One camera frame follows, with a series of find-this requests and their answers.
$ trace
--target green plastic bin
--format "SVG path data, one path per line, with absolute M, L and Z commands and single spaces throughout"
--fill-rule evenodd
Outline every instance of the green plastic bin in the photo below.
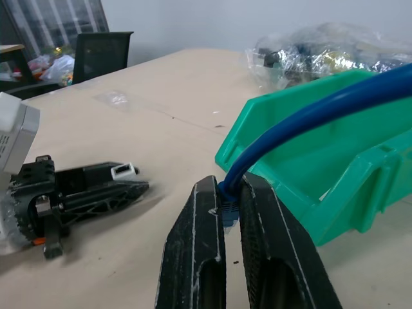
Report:
M 228 171 L 263 132 L 298 109 L 372 76 L 347 71 L 249 100 L 216 154 Z M 316 245 L 366 232 L 378 211 L 412 193 L 412 98 L 338 119 L 262 157 L 266 178 Z

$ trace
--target plastic bag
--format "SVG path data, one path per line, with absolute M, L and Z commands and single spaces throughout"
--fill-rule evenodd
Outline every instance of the plastic bag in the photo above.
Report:
M 326 23 L 292 35 L 268 35 L 246 51 L 264 91 L 276 91 L 350 69 L 382 73 L 412 62 L 412 44 L 352 24 Z
M 40 79 L 69 86 L 74 67 L 75 59 L 72 56 L 63 55 L 61 58 L 54 60 L 53 65 L 40 76 Z
M 123 111 L 129 111 L 130 101 L 127 99 L 127 95 L 121 91 L 109 91 L 106 93 L 101 93 L 95 96 L 95 99 L 106 103 L 108 106 L 113 108 L 118 108 Z
M 0 82 L 1 81 L 15 81 L 13 72 L 7 62 L 0 62 Z
M 28 66 L 31 69 L 32 73 L 37 73 L 38 71 L 45 70 L 50 66 L 50 56 L 38 56 L 36 59 L 30 60 L 28 62 Z

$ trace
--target black plastic jaw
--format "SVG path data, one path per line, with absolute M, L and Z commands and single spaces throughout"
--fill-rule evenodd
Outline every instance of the black plastic jaw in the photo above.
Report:
M 196 183 L 170 231 L 156 309 L 226 307 L 225 240 L 217 190 L 213 176 Z
M 222 202 L 213 176 L 193 187 L 164 248 L 156 309 L 225 308 Z M 341 309 L 315 245 L 261 177 L 239 199 L 251 309 Z
M 239 217 L 251 309 L 339 309 L 307 231 L 262 177 L 247 173 Z
M 108 162 L 55 172 L 50 156 L 24 164 L 6 195 L 19 233 L 29 242 L 45 238 L 46 258 L 62 255 L 61 237 L 68 236 L 70 226 L 120 211 L 148 190 L 147 182 L 114 181 L 111 168 L 118 165 Z

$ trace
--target table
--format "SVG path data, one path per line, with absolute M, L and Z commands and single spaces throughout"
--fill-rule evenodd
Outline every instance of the table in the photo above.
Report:
M 27 60 L 23 55 L 24 45 L 0 45 L 0 62 L 15 61 L 19 67 L 23 80 L 29 84 L 35 84 L 37 81 L 28 67 Z
M 2 308 L 153 308 L 164 241 L 193 184 L 224 172 L 214 155 L 244 103 L 259 95 L 223 50 L 184 50 L 29 100 L 41 125 L 27 160 L 57 169 L 134 162 L 152 185 L 140 203 L 73 229 L 66 255 L 0 257 Z M 116 95 L 127 101 L 109 104 Z M 411 198 L 319 248 L 344 308 L 410 308 Z M 227 308 L 248 308 L 239 225 L 226 237 Z

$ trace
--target blue tube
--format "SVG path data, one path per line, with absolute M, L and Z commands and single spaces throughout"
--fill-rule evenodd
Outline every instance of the blue tube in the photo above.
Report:
M 236 200 L 242 176 L 263 155 L 290 139 L 333 120 L 412 95 L 412 64 L 348 86 L 297 111 L 264 132 L 233 163 L 219 184 L 223 195 Z

